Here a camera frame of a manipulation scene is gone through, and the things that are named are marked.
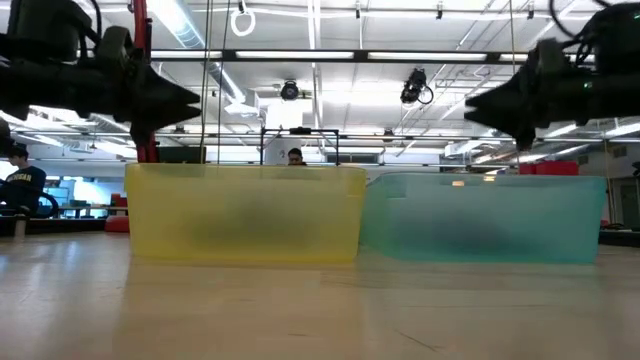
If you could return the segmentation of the black monitor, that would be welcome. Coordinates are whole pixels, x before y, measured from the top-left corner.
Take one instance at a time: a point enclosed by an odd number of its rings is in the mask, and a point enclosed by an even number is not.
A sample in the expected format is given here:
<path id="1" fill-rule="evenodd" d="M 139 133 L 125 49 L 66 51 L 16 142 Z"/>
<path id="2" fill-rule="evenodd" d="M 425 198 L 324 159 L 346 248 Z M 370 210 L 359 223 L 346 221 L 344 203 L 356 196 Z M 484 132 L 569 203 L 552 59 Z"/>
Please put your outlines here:
<path id="1" fill-rule="evenodd" d="M 200 164 L 206 160 L 205 147 L 163 146 L 157 148 L 157 154 L 160 163 Z"/>

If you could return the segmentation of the teal translucent plastic bin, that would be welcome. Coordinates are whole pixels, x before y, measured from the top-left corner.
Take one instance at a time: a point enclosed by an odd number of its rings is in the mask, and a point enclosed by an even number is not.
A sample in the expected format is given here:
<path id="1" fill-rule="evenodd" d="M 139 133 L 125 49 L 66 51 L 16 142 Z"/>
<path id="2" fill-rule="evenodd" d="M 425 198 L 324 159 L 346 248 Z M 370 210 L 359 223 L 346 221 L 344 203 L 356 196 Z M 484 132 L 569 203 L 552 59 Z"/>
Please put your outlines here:
<path id="1" fill-rule="evenodd" d="M 360 242 L 402 260 L 591 263 L 605 192 L 590 176 L 386 173 L 367 186 Z"/>

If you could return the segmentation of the black metal stand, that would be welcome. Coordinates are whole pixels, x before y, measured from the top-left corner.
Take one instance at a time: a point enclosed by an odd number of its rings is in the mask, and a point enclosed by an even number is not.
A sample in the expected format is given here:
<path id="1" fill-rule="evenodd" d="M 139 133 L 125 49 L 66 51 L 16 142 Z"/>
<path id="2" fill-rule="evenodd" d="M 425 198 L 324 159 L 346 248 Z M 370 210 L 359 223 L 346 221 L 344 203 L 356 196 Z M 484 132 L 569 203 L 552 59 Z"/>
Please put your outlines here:
<path id="1" fill-rule="evenodd" d="M 262 127 L 259 133 L 259 164 L 264 165 L 266 161 L 266 150 L 275 140 L 286 138 L 300 138 L 311 140 L 324 140 L 335 150 L 336 156 L 340 154 L 340 131 L 337 129 L 315 129 L 308 127 L 296 128 L 265 128 Z"/>

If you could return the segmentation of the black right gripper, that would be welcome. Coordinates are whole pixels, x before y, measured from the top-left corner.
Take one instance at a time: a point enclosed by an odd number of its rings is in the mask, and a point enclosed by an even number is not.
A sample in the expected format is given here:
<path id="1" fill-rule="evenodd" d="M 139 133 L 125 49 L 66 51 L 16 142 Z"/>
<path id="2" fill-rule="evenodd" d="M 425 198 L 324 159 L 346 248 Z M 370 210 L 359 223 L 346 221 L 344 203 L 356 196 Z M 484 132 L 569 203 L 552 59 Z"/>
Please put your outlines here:
<path id="1" fill-rule="evenodd" d="M 531 149 L 536 127 L 566 121 L 584 126 L 591 120 L 587 114 L 593 87 L 590 71 L 541 72 L 530 94 L 532 81 L 533 69 L 521 67 L 502 85 L 467 99 L 465 105 L 473 109 L 464 118 L 511 136 L 518 150 Z"/>

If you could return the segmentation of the red storage box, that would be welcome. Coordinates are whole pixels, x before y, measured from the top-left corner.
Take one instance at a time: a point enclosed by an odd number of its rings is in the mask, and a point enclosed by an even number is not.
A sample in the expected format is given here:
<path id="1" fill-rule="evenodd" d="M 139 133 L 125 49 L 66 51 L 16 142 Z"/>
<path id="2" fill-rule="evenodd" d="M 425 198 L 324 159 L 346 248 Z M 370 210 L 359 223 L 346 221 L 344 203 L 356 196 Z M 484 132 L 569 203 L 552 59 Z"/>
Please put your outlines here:
<path id="1" fill-rule="evenodd" d="M 519 166 L 520 175 L 578 176 L 579 166 L 575 161 L 542 161 Z"/>

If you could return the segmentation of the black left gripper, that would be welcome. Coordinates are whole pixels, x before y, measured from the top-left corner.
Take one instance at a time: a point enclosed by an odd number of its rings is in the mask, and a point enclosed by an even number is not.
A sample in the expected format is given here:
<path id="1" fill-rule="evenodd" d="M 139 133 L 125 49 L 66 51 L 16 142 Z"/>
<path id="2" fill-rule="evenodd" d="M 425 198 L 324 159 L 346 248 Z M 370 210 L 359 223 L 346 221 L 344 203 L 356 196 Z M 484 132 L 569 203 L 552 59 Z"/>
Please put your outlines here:
<path id="1" fill-rule="evenodd" d="M 165 79 L 150 64 L 77 64 L 74 69 L 74 111 L 82 117 L 104 114 L 131 122 L 137 146 L 146 146 L 163 127 L 201 115 L 200 109 L 188 106 L 199 103 L 200 96 Z M 145 110 L 153 106 L 168 107 Z"/>

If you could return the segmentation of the yellow translucent plastic bin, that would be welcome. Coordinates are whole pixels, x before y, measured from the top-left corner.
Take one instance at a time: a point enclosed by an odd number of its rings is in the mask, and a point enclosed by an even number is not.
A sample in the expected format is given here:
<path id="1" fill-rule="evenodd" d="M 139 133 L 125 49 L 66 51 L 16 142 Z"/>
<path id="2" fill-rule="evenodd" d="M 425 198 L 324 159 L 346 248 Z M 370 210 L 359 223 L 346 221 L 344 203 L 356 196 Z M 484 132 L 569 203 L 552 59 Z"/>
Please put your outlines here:
<path id="1" fill-rule="evenodd" d="M 132 252 L 190 263 L 349 262 L 366 180 L 357 167 L 129 164 Z"/>

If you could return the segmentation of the red desk lamp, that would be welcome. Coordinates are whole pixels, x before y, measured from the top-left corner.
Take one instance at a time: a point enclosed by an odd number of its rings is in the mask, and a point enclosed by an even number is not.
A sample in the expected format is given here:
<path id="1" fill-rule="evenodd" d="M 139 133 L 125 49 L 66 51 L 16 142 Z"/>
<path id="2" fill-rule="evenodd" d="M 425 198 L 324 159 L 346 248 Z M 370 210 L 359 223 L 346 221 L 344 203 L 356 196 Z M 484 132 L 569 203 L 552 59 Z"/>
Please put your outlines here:
<path id="1" fill-rule="evenodd" d="M 120 80 L 119 109 L 121 118 L 130 123 L 130 135 L 135 144 L 139 163 L 156 163 L 157 144 L 154 132 L 143 122 L 150 107 L 143 104 L 143 81 L 145 71 L 150 68 L 152 20 L 148 16 L 147 0 L 130 0 L 134 18 L 134 34 L 129 59 Z"/>

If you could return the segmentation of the black aluminium frame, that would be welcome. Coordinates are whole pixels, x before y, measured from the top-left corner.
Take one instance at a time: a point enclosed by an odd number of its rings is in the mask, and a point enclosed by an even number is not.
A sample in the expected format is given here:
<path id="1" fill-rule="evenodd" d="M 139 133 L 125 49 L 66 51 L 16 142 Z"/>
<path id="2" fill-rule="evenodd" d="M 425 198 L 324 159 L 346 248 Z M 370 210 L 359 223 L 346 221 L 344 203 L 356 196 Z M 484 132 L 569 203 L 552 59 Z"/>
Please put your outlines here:
<path id="1" fill-rule="evenodd" d="M 328 62 L 328 63 L 424 63 L 489 64 L 524 63 L 526 53 L 468 51 L 372 51 L 372 50 L 153 50 L 159 62 Z"/>

